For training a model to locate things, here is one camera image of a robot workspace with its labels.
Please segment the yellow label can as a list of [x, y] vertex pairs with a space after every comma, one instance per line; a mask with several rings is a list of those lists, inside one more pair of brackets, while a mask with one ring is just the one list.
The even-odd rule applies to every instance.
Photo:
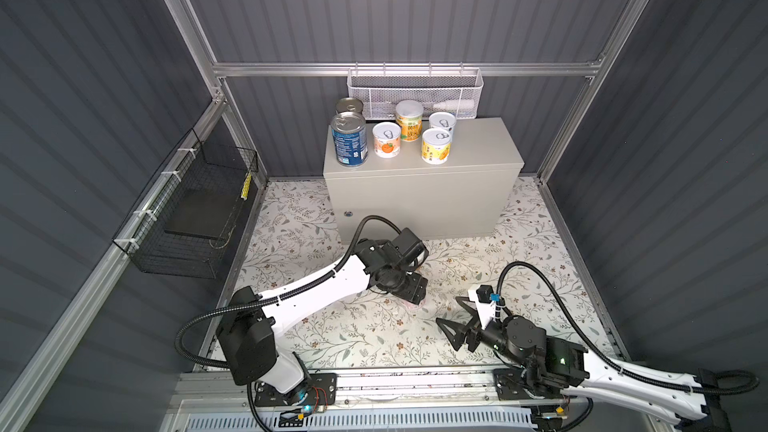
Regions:
[[421, 157], [431, 165], [447, 161], [452, 144], [452, 134], [443, 128], [430, 128], [422, 133]]

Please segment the orange label can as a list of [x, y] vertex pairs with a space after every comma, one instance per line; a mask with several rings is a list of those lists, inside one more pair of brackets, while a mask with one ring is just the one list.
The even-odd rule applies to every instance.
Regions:
[[401, 127], [394, 122], [380, 122], [372, 129], [374, 152], [378, 157], [396, 157], [401, 149]]

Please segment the green label can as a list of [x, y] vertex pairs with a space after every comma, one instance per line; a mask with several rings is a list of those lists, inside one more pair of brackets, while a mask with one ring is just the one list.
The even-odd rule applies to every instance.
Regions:
[[437, 111], [429, 116], [428, 122], [431, 129], [443, 129], [452, 134], [457, 123], [457, 118], [450, 112]]

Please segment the blue label tin can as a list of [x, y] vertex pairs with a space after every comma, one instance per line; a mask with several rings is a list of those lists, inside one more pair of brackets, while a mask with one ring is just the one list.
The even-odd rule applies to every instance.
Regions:
[[336, 157], [341, 165], [357, 167], [368, 157], [366, 121], [361, 113], [337, 113], [331, 121]]

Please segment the yellow green can plastic lid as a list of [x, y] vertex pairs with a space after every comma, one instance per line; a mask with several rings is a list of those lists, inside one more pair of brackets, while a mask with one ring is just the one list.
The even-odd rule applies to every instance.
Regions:
[[402, 142], [414, 142], [422, 133], [424, 107], [415, 100], [403, 100], [396, 104], [396, 122], [401, 129]]

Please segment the dark tomato tin can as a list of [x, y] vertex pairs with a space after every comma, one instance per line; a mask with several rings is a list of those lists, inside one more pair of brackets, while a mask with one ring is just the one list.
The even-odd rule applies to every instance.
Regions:
[[352, 112], [362, 114], [364, 111], [364, 104], [360, 99], [353, 97], [345, 97], [339, 99], [335, 104], [335, 111], [337, 114]]

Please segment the pink label can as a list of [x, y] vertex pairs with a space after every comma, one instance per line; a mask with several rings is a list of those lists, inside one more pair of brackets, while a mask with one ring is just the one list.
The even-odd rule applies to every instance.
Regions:
[[421, 310], [425, 305], [425, 301], [422, 300], [418, 304], [411, 303], [411, 302], [405, 302], [404, 307], [409, 311], [419, 311]]

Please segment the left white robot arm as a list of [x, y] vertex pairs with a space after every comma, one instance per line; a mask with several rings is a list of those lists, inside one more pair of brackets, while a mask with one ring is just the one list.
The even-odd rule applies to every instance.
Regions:
[[336, 263], [285, 287], [261, 294], [239, 289], [230, 304], [241, 309], [224, 314], [216, 331], [224, 367], [238, 386], [262, 382], [299, 401], [309, 372], [278, 339], [314, 313], [372, 288], [419, 304], [428, 280], [417, 269], [427, 257], [423, 241], [405, 228], [392, 240], [358, 240]]

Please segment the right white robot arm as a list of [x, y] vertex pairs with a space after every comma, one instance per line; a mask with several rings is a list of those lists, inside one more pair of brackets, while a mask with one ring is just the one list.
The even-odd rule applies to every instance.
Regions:
[[622, 361], [613, 363], [575, 342], [552, 337], [545, 329], [501, 307], [493, 294], [481, 299], [458, 296], [470, 314], [465, 323], [438, 318], [436, 323], [454, 350], [485, 346], [499, 356], [493, 371], [502, 400], [522, 394], [534, 399], [583, 397], [645, 413], [680, 431], [729, 431], [721, 401], [697, 387], [713, 385], [709, 372], [697, 375], [655, 371]]

